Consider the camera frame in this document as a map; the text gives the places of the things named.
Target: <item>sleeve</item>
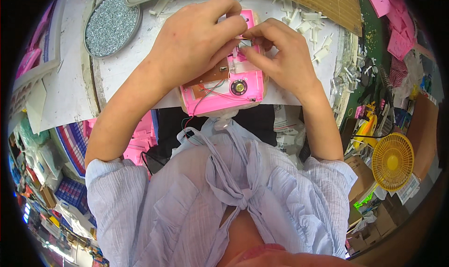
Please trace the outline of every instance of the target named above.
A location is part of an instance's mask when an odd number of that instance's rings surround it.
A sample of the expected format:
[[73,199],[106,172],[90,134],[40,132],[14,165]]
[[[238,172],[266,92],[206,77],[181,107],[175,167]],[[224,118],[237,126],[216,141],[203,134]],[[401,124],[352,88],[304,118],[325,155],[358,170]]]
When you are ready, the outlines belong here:
[[348,230],[348,194],[357,180],[357,175],[345,162],[319,162],[313,157],[306,160],[304,170],[308,173],[310,180],[321,190],[336,237],[339,242],[344,243]]
[[87,203],[97,220],[98,244],[111,266],[129,265],[148,181],[146,169],[128,159],[95,159],[86,169]]

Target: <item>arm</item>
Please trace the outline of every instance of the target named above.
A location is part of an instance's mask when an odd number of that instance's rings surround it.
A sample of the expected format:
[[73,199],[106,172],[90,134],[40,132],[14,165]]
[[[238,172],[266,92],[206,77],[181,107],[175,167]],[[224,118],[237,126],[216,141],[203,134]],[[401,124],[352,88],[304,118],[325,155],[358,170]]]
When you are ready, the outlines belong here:
[[[226,57],[247,25],[236,0],[191,4],[167,19],[148,56],[110,99],[92,130],[85,165],[125,151],[142,117],[169,91]],[[219,17],[227,19],[216,24]]]
[[318,80],[306,39],[284,23],[269,18],[250,28],[245,38],[255,39],[266,51],[274,45],[279,52],[271,60],[245,47],[246,58],[270,76],[279,86],[292,92],[301,102],[307,138],[313,157],[343,161],[340,133],[332,110]]

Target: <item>left hand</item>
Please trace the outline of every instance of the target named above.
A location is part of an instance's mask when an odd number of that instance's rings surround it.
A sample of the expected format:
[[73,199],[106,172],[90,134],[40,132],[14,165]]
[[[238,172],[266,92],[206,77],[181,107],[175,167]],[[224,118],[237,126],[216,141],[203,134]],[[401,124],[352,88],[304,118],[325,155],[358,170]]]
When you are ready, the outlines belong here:
[[[164,92],[214,67],[239,44],[247,30],[237,0],[210,0],[181,8],[167,19],[153,48],[139,64]],[[227,19],[217,24],[226,14]]]

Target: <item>green wire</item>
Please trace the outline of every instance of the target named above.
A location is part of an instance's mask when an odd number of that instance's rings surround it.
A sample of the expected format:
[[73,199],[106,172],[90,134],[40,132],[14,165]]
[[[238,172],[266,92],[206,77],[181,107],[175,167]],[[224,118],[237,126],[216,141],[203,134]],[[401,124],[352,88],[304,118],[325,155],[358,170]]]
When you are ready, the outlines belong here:
[[[204,99],[206,98],[206,96],[208,96],[214,89],[221,87],[224,83],[225,83],[225,82],[222,80],[222,82],[221,82],[220,85],[218,85],[218,86],[216,86],[216,87],[213,87],[209,92],[207,92],[207,94],[206,94],[204,97],[202,97],[202,98],[199,100],[199,102],[197,103],[197,105],[196,105],[195,108],[194,108],[194,114],[195,114],[196,107],[199,105],[199,103],[200,103],[202,100],[204,100]],[[181,128],[184,130],[184,134],[185,134],[186,137],[187,137],[187,132],[185,131],[185,128],[184,128],[184,121],[187,120],[187,119],[191,119],[191,118],[193,118],[193,116],[184,118],[184,119],[182,119],[182,121],[181,121]],[[191,138],[193,138],[194,140],[198,141],[201,145],[204,145],[204,144],[201,143],[201,141],[197,140],[197,139],[194,138],[193,136],[191,136]]]

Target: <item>hand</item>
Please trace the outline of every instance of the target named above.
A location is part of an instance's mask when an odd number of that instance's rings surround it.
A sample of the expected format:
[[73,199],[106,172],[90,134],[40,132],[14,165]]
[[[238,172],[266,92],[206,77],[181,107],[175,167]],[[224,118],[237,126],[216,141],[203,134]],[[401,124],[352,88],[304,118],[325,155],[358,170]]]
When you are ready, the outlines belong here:
[[[236,0],[210,0],[183,7],[169,17],[141,65],[166,92],[213,68],[239,44],[246,31]],[[226,14],[227,19],[218,23]]]
[[320,87],[315,69],[311,64],[306,39],[289,28],[286,24],[273,18],[248,29],[243,37],[255,39],[266,51],[276,46],[279,52],[271,60],[251,47],[244,47],[242,52],[246,59],[270,76],[279,86],[292,92],[299,101],[305,100],[307,94]]

